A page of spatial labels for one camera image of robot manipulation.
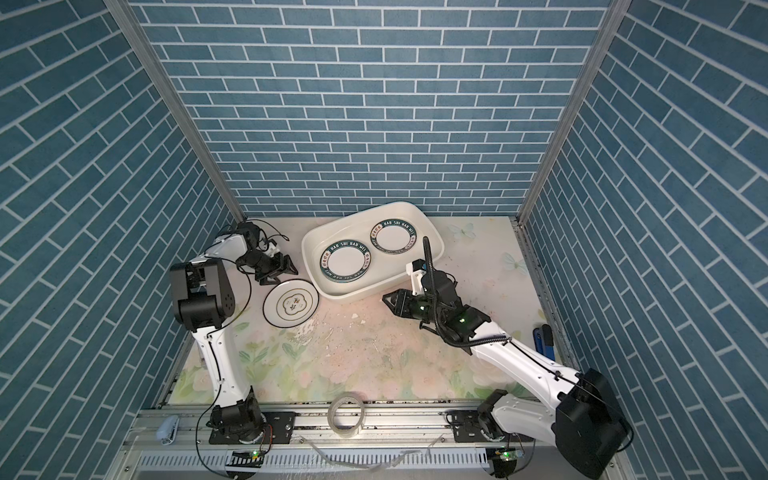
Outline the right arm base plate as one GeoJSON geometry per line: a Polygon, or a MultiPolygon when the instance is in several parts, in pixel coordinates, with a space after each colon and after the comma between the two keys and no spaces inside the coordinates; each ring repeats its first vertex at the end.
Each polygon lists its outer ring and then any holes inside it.
{"type": "Polygon", "coordinates": [[[456,443],[506,442],[509,438],[490,413],[449,410],[445,419],[456,443]]]}

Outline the green rimmed plate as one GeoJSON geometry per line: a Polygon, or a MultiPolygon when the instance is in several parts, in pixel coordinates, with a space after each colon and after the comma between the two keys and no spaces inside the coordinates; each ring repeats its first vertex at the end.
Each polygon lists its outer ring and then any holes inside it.
{"type": "Polygon", "coordinates": [[[323,251],[319,266],[332,282],[349,283],[366,274],[371,259],[371,252],[364,243],[345,239],[332,243],[323,251]]]}
{"type": "Polygon", "coordinates": [[[371,244],[380,252],[400,255],[409,251],[417,241],[415,227],[406,220],[390,218],[373,226],[370,231],[371,244]]]}

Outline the white cloud-pattern plate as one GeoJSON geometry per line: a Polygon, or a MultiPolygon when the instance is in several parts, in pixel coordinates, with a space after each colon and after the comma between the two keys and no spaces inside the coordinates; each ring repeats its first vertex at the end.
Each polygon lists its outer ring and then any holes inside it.
{"type": "Polygon", "coordinates": [[[288,329],[309,320],[319,306],[315,286],[303,279],[286,280],[275,286],[262,306],[265,320],[272,326],[288,329]]]}

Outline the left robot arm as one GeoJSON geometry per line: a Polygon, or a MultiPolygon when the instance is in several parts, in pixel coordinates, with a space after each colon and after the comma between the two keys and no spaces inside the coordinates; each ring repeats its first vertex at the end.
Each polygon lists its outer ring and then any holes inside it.
{"type": "Polygon", "coordinates": [[[228,266],[245,277],[249,295],[255,284],[278,285],[282,274],[296,275],[298,269],[272,236],[248,221],[220,232],[202,254],[169,269],[174,318],[195,339],[213,384],[211,441],[253,444],[271,430],[239,364],[234,322],[246,308],[236,306],[228,266]]]}

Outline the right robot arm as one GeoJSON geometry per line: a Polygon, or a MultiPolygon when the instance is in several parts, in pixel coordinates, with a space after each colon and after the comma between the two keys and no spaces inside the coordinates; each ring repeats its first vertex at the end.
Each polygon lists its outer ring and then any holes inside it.
{"type": "Polygon", "coordinates": [[[498,368],[533,395],[526,401],[494,391],[478,409],[490,438],[522,434],[552,444],[582,475],[598,479],[632,436],[610,382],[600,372],[558,364],[460,301],[445,303],[430,293],[415,295],[406,289],[382,300],[394,315],[419,321],[422,329],[498,368]]]}

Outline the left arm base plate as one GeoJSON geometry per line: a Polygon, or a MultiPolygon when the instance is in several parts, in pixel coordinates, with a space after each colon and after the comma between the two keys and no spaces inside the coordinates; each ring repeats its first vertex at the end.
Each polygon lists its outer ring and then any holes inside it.
{"type": "Polygon", "coordinates": [[[212,428],[209,443],[212,445],[268,445],[289,444],[293,435],[296,413],[291,411],[266,412],[256,422],[230,423],[212,428]]]}

